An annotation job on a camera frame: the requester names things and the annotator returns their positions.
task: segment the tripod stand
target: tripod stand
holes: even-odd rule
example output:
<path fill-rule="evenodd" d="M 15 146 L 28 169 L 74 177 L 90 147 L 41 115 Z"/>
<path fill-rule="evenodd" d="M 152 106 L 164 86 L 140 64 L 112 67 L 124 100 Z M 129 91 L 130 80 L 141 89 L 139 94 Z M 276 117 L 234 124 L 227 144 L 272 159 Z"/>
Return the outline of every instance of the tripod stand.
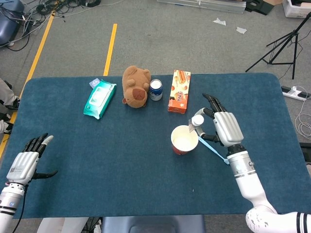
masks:
<path fill-rule="evenodd" d="M 295 77 L 295 66 L 296 66 L 296 54 L 297 54 L 297 44 L 298 44 L 298 34 L 300 28 L 307 22 L 307 20 L 311 17 L 311 12 L 306 16 L 306 18 L 301 22 L 301 24 L 293 30 L 291 33 L 286 34 L 285 36 L 282 36 L 281 38 L 275 40 L 274 42 L 268 44 L 267 46 L 274 44 L 273 49 L 271 49 L 269 52 L 267 52 L 263 57 L 261 57 L 258 61 L 256 61 L 250 68 L 248 68 L 245 72 L 249 71 L 251 68 L 253 68 L 258 62 L 263 60 L 265 63 L 269 65 L 293 65 L 293 76 L 292 79 Z M 292 39 L 295 37 L 295 49 L 294 49 L 294 60 L 292 62 L 283 62 L 283 63 L 274 63 L 273 61 L 276 59 L 276 57 L 282 52 L 282 50 L 287 46 L 288 43 L 292 41 Z M 282 45 L 282 47 L 276 52 L 274 55 L 274 51 Z M 268 56 L 270 53 L 270 59 L 269 61 L 265 60 L 265 57 Z"/>

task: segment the table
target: table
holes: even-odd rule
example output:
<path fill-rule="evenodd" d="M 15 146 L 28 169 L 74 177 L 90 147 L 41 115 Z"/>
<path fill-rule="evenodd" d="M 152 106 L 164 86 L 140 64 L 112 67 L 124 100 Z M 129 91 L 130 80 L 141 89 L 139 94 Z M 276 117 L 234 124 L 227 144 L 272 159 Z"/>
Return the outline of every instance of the table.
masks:
<path fill-rule="evenodd" d="M 121 77 L 98 77 L 117 84 L 103 118 L 83 115 L 96 77 L 39 78 L 29 81 L 0 170 L 4 184 L 24 144 L 45 132 L 54 135 L 37 171 L 58 173 L 30 184 L 24 217 L 241 214 L 244 200 L 231 168 L 199 144 L 175 155 L 170 135 L 178 125 L 209 107 L 202 93 L 219 98 L 233 112 L 243 145 L 267 198 L 279 213 L 310 212 L 311 181 L 277 78 L 272 74 L 194 74 L 187 112 L 169 113 L 172 75 L 163 98 L 145 108 L 122 104 Z M 206 117 L 204 129 L 214 133 Z M 226 149 L 212 143 L 219 153 Z"/>

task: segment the white robotic arm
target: white robotic arm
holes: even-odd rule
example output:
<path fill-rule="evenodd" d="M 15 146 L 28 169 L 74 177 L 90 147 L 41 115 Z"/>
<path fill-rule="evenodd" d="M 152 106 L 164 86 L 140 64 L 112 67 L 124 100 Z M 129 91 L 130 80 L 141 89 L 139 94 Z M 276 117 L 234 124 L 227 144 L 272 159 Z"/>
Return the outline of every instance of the white robotic arm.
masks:
<path fill-rule="evenodd" d="M 239 124 L 232 113 L 217 98 L 203 94 L 212 110 L 200 109 L 196 115 L 208 115 L 213 119 L 216 135 L 207 135 L 200 126 L 196 131 L 204 140 L 220 142 L 228 148 L 227 159 L 242 196 L 252 202 L 254 208 L 246 214 L 247 226 L 256 233 L 307 233 L 311 232 L 311 215 L 292 212 L 277 214 L 268 201 L 247 150 L 241 145 L 244 139 Z"/>
<path fill-rule="evenodd" d="M 23 150 L 15 158 L 9 173 L 7 174 L 7 186 L 0 194 L 0 233 L 5 233 L 8 228 L 20 200 L 24 197 L 31 180 L 45 179 L 57 173 L 36 173 L 36 167 L 45 147 L 52 141 L 53 136 L 47 133 L 30 140 Z"/>

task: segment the brown stuffed animal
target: brown stuffed animal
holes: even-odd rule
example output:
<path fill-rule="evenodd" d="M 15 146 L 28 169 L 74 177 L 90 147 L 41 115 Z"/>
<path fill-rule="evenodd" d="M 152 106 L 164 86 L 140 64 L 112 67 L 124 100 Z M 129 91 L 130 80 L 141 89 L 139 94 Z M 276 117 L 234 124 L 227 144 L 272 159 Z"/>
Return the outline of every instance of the brown stuffed animal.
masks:
<path fill-rule="evenodd" d="M 123 73 L 122 86 L 124 98 L 122 102 L 132 108 L 140 108 L 146 105 L 149 84 L 151 81 L 150 71 L 136 66 L 128 67 Z"/>

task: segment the red paper cup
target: red paper cup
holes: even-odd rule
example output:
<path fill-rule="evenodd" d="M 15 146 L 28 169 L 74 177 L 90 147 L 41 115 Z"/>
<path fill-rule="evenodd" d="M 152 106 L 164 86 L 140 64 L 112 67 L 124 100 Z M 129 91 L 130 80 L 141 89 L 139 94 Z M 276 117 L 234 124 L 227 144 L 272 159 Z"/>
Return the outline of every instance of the red paper cup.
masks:
<path fill-rule="evenodd" d="M 199 138 L 196 131 L 189 132 L 188 125 L 180 125 L 173 130 L 171 142 L 173 151 L 181 155 L 193 150 L 198 145 Z"/>

